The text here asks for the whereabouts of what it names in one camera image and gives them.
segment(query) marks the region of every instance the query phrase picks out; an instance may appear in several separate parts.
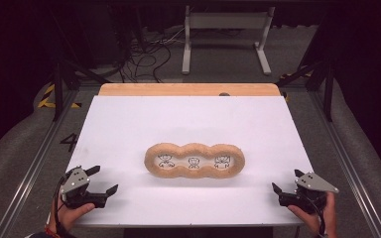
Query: human hand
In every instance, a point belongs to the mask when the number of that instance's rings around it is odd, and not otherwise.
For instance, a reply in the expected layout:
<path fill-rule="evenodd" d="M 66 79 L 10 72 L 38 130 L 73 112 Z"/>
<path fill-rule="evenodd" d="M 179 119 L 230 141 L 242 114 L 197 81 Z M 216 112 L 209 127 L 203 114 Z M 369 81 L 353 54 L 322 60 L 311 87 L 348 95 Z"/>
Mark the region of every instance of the human hand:
<path fill-rule="evenodd" d="M 83 216 L 84 214 L 90 212 L 92 209 L 95 208 L 95 205 L 93 203 L 84 204 L 83 206 L 77 209 L 67 208 L 61 201 L 60 196 L 58 199 L 58 205 L 60 207 L 58 211 L 58 220 L 66 231 L 69 231 L 70 229 L 72 229 L 75 221 L 79 217 Z M 52 200 L 51 218 L 49 221 L 48 228 L 55 234 L 57 233 L 57 223 L 55 221 L 55 203 L 53 202 L 53 200 Z"/>
<path fill-rule="evenodd" d="M 314 237 L 318 236 L 319 220 L 317 214 L 307 214 L 294 205 L 289 205 L 287 208 L 305 222 Z M 323 219 L 327 236 L 329 238 L 336 238 L 335 197 L 333 192 L 330 191 L 326 193 L 326 207 L 323 209 Z"/>

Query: gray carpet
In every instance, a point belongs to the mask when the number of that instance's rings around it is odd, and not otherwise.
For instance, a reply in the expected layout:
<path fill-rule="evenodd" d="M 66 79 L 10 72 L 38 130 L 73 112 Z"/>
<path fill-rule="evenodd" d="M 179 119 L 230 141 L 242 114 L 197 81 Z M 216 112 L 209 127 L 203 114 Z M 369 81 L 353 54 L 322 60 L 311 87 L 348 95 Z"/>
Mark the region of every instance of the gray carpet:
<path fill-rule="evenodd" d="M 275 82 L 283 73 L 293 72 L 303 56 L 315 28 L 272 29 L 265 47 L 265 53 L 272 69 L 272 75 L 262 73 L 260 63 L 252 47 L 257 33 L 242 31 L 230 37 L 218 32 L 200 32 L 192 38 L 190 75 L 182 75 L 183 44 L 169 46 L 170 60 L 157 71 L 164 82 Z M 168 57 L 168 52 L 160 49 L 154 54 L 158 63 Z M 151 68 L 139 67 L 140 74 L 151 74 Z M 109 77 L 121 81 L 119 74 Z M 151 81 L 151 76 L 139 77 L 140 81 Z M 50 210 L 50 201 L 59 177 L 64 174 L 71 156 L 69 145 L 61 140 L 74 133 L 80 134 L 82 124 L 98 87 L 85 82 L 76 94 L 74 102 L 82 103 L 81 108 L 70 108 L 45 156 L 28 197 L 19 214 L 9 227 L 8 237 L 24 237 L 43 229 Z M 47 86 L 38 92 L 34 103 L 37 107 Z M 337 186 L 341 193 L 337 196 L 338 233 L 340 237 L 374 237 L 351 185 L 341 168 L 338 152 L 327 134 L 325 124 L 314 107 L 312 96 L 300 87 L 284 88 L 289 94 L 289 108 L 300 136 L 319 175 Z M 15 126 L 0 141 L 0 221 L 23 180 L 32 160 L 45 140 L 53 123 L 54 109 L 37 108 L 24 121 Z M 332 101 L 332 125 L 335 127 L 345 150 L 352 159 L 359 177 L 375 205 L 381 218 L 381 163 L 346 106 L 339 87 L 335 86 Z M 294 237 L 296 227 L 275 227 L 275 238 Z M 72 231 L 78 237 L 123 237 L 122 228 L 84 228 Z M 302 227 L 300 237 L 309 237 L 306 227 Z"/>

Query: white tabletop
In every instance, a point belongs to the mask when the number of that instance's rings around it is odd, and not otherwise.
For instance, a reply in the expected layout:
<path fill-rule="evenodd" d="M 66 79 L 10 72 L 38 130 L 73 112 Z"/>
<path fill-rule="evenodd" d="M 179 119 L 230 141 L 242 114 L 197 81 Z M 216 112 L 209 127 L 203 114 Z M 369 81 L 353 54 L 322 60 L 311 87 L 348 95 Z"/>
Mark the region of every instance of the white tabletop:
<path fill-rule="evenodd" d="M 156 178 L 144 166 L 158 143 L 231 144 L 245 156 L 234 178 Z M 271 182 L 294 192 L 294 169 L 312 171 L 281 96 L 96 96 L 68 170 L 101 166 L 90 192 L 119 184 L 86 226 L 274 226 L 300 224 Z"/>

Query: white table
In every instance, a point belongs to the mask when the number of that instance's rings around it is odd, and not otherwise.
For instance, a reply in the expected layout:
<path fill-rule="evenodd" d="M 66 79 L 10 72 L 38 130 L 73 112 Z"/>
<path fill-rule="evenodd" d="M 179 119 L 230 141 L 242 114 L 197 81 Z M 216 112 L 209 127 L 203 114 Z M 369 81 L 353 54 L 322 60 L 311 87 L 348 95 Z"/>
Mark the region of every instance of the white table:
<path fill-rule="evenodd" d="M 156 178 L 146 150 L 161 142 L 232 144 L 246 158 L 234 178 Z M 91 192 L 119 184 L 79 225 L 117 227 L 300 224 L 271 182 L 292 192 L 294 169 L 312 171 L 282 96 L 95 96 L 68 170 L 101 166 Z"/>

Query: dark background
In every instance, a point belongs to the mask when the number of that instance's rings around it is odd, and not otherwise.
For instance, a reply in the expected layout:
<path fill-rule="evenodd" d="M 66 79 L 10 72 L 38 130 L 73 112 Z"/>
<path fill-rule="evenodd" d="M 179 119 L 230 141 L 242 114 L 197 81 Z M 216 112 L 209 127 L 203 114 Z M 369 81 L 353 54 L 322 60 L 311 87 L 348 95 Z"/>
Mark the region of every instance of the dark background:
<path fill-rule="evenodd" d="M 105 5 L 66 5 L 54 7 L 52 15 L 40 1 L 0 0 L 0 139 L 33 112 L 33 100 L 51 80 L 57 59 L 88 68 L 122 64 L 135 27 L 129 19 L 136 12 L 142 26 L 163 32 L 183 23 L 184 9 L 115 6 L 110 11 L 116 14 L 109 15 Z M 353 9 L 333 12 L 333 26 L 343 26 L 344 31 L 338 34 L 338 29 L 330 27 L 317 34 L 305 63 L 321 60 L 339 46 L 340 52 L 334 55 L 335 78 L 381 158 L 381 2 L 361 3 Z M 324 10 L 277 8 L 273 25 L 318 24 Z"/>

